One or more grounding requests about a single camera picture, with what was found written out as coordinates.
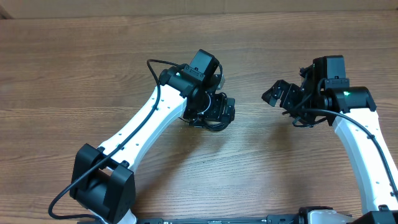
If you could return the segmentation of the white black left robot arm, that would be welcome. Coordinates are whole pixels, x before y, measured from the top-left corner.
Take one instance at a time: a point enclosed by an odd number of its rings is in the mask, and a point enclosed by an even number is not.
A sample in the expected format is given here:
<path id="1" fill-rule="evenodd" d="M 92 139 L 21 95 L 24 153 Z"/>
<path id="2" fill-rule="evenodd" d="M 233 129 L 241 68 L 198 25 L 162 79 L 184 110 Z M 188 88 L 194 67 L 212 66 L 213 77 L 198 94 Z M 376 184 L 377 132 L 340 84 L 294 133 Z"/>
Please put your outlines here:
<path id="1" fill-rule="evenodd" d="M 221 91 L 224 75 L 215 64 L 201 71 L 172 64 L 156 78 L 150 99 L 114 136 L 98 147 L 84 144 L 76 154 L 71 198 L 96 223 L 135 223 L 134 174 L 162 132 L 181 118 L 194 127 L 224 130 L 234 119 L 233 98 Z"/>

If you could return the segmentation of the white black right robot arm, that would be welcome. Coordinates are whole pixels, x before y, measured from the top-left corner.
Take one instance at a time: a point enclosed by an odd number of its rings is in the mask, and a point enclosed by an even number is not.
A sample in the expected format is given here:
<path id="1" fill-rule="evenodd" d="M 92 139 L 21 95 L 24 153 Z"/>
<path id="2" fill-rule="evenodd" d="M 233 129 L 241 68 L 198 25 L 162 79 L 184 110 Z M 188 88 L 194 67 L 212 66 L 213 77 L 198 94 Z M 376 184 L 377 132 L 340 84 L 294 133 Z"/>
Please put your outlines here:
<path id="1" fill-rule="evenodd" d="M 362 216 L 352 218 L 330 208 L 302 208 L 304 223 L 397 223 L 397 166 L 379 124 L 376 104 L 363 86 L 350 87 L 348 80 L 322 78 L 301 86 L 278 80 L 262 94 L 271 106 L 294 118 L 293 125 L 309 128 L 324 121 L 342 142 L 356 178 Z"/>

